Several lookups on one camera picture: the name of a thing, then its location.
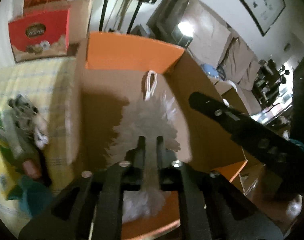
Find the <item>orange cardboard box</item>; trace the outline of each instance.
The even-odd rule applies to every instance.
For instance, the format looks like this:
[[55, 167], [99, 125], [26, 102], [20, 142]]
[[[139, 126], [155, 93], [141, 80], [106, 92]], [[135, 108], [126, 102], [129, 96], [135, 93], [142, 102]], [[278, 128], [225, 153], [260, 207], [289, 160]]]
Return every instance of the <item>orange cardboard box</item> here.
[[[105, 167], [105, 148], [117, 136], [112, 128], [120, 123], [122, 107], [142, 97], [148, 70], [158, 73], [154, 95], [166, 91], [175, 97], [174, 125], [181, 147], [177, 158], [198, 171], [216, 169], [230, 181], [240, 179], [247, 162], [242, 148], [218, 123], [188, 104], [194, 91], [222, 101], [214, 85], [183, 48], [132, 35], [93, 32], [80, 44], [71, 102], [74, 159], [82, 158], [92, 171]], [[155, 236], [179, 223], [177, 192], [172, 192], [156, 217], [124, 224], [122, 239]]]

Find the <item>white wall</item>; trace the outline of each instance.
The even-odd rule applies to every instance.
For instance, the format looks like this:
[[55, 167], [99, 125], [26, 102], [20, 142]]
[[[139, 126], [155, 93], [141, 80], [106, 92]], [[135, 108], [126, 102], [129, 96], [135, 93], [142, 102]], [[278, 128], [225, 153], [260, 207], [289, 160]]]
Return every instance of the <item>white wall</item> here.
[[0, 2], [0, 68], [15, 64], [8, 34], [8, 22], [23, 14], [23, 1], [1, 0]]
[[[145, 24], [161, 1], [162, 0], [158, 0], [155, 5], [143, 4], [134, 22], [134, 26], [137, 24]], [[304, 44], [304, 4], [301, 0], [285, 0], [286, 8], [264, 37], [261, 36], [248, 11], [239, 0], [200, 1], [208, 5], [226, 22], [228, 22], [229, 25], [231, 25], [242, 36], [259, 59], [269, 59], [270, 55], [272, 55], [272, 58], [278, 64], [286, 62], [290, 57], [289, 54], [291, 54], [291, 51], [285, 53], [283, 49], [288, 42], [292, 42], [292, 32]], [[104, 27], [115, 2], [116, 0], [109, 1]], [[97, 30], [99, 27], [102, 3], [103, 0], [94, 1], [90, 30]], [[116, 14], [121, 3], [122, 0], [118, 0], [112, 12], [112, 17], [108, 23], [108, 28], [113, 27], [116, 20]], [[137, 1], [133, 0], [127, 10], [121, 28], [123, 33], [126, 32], [127, 27], [129, 26], [136, 5]]]

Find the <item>teal cloth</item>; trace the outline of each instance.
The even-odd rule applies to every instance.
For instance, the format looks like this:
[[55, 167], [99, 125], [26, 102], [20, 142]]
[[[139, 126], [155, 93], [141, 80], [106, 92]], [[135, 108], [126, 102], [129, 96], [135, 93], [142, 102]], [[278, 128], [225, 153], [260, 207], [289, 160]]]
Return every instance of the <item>teal cloth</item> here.
[[29, 176], [23, 175], [18, 184], [19, 186], [16, 186], [10, 192], [8, 200], [19, 200], [20, 209], [30, 217], [34, 217], [44, 211], [53, 200], [51, 191]]
[[290, 141], [292, 143], [294, 143], [295, 145], [298, 145], [300, 147], [300, 149], [304, 152], [304, 144], [298, 140], [294, 140], [294, 139], [290, 139]]

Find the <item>lamp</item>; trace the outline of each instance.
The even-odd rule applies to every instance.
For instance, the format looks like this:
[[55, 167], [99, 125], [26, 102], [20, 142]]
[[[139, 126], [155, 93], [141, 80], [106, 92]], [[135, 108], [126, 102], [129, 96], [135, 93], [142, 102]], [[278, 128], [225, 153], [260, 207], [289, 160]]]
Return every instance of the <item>lamp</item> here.
[[193, 40], [193, 27], [188, 22], [180, 22], [172, 31], [171, 36], [176, 44], [187, 48]]

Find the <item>couch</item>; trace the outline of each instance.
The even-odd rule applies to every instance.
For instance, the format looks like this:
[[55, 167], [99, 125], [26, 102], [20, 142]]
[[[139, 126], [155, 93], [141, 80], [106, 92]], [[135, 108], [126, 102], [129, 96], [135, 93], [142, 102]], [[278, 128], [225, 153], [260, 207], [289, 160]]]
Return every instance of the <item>couch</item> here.
[[161, 6], [163, 8], [155, 26], [159, 38], [175, 44], [172, 31], [178, 23], [189, 22], [194, 33], [187, 51], [193, 59], [199, 65], [206, 63], [214, 68], [222, 65], [225, 69], [227, 81], [210, 78], [220, 95], [234, 90], [242, 100], [246, 113], [259, 113], [262, 109], [251, 90], [260, 65], [245, 41], [199, 0], [168, 0]]

